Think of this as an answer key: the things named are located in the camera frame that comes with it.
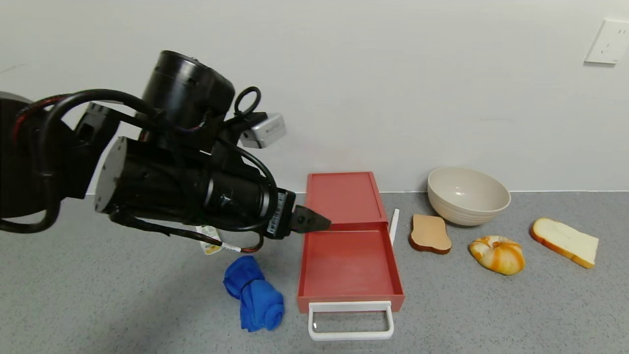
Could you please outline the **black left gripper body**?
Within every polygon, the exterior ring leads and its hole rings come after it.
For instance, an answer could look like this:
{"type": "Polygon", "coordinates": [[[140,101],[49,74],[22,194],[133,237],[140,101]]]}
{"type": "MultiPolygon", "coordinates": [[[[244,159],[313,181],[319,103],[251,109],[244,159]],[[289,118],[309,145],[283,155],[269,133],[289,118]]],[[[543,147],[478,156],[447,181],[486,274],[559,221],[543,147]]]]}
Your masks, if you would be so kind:
{"type": "Polygon", "coordinates": [[[284,239],[290,234],[289,220],[296,195],[277,188],[277,202],[270,215],[270,187],[268,183],[238,175],[230,175],[230,231],[244,232],[247,226],[261,224],[251,231],[268,239],[284,239]]]}

